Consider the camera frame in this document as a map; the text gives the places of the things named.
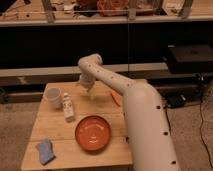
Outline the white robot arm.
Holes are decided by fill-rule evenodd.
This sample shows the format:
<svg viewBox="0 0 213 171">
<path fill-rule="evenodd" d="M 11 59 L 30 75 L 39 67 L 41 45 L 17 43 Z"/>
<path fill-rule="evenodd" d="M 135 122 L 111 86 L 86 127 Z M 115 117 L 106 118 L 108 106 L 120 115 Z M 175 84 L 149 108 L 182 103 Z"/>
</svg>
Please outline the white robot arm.
<svg viewBox="0 0 213 171">
<path fill-rule="evenodd" d="M 96 80 L 102 81 L 123 97 L 134 171 L 181 171 L 159 92 L 147 81 L 112 72 L 102 63 L 99 54 L 80 58 L 79 82 L 90 90 Z"/>
</svg>

